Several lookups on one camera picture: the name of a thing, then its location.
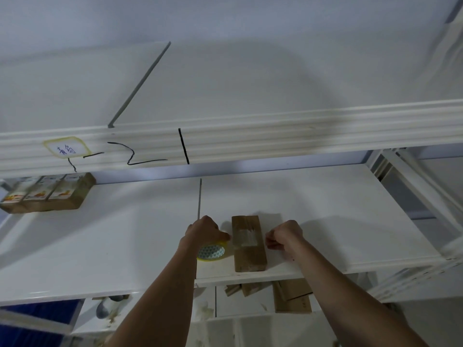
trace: hand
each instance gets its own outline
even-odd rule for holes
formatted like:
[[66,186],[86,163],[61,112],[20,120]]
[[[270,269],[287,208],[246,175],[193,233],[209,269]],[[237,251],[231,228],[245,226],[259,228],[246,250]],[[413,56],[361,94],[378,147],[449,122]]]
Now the hand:
[[304,239],[302,229],[295,220],[285,221],[265,234],[268,249],[291,252],[290,243],[293,239]]
[[220,231],[212,218],[205,215],[188,226],[180,244],[185,243],[187,246],[194,246],[199,250],[205,245],[218,241],[229,241],[230,239],[229,234]]

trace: person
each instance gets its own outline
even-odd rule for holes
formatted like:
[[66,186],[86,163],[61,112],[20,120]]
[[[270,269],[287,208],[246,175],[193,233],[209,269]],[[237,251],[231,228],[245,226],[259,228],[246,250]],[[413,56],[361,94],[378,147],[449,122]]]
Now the person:
[[[199,249],[228,241],[208,216],[188,226],[171,261],[142,295],[108,347],[184,347],[191,320]],[[266,233],[266,245],[298,263],[343,347],[425,347],[427,344],[381,303],[350,281],[302,236],[289,220]]]

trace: left hand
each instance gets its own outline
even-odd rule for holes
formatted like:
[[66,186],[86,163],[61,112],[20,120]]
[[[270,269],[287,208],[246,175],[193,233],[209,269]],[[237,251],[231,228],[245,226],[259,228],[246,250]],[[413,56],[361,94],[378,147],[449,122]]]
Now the left hand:
[[229,241],[230,239],[231,236],[229,234],[220,231],[212,218],[205,215],[188,226],[187,232],[180,241],[180,244],[184,242],[188,246],[194,246],[199,250],[205,245],[219,241]]

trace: forearm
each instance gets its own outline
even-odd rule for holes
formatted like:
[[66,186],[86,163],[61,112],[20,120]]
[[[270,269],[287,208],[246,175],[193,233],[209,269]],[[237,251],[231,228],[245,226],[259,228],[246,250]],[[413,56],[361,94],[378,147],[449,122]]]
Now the forearm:
[[288,247],[342,346],[426,346],[415,332],[307,241],[294,236]]
[[143,294],[108,347],[184,347],[191,321],[197,248],[182,244]]

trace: left arm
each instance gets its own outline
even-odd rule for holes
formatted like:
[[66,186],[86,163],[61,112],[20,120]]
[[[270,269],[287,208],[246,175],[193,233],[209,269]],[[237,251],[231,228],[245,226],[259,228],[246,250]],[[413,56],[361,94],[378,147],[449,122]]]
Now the left arm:
[[184,347],[193,307],[196,256],[212,242],[228,241],[207,215],[188,226],[178,249],[120,324],[107,347]]

